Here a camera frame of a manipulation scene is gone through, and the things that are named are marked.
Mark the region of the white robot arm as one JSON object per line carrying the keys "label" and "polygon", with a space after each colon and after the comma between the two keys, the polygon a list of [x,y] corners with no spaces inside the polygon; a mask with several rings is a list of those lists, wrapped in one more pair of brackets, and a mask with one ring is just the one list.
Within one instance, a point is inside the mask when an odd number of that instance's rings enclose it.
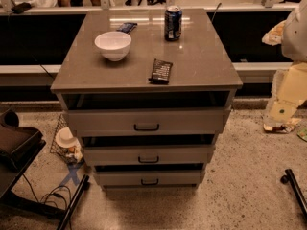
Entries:
{"label": "white robot arm", "polygon": [[262,41],[272,46],[280,44],[282,55],[292,61],[288,70],[277,70],[273,77],[263,128],[267,132],[291,132],[299,122],[294,114],[307,101],[307,0],[301,0]]}

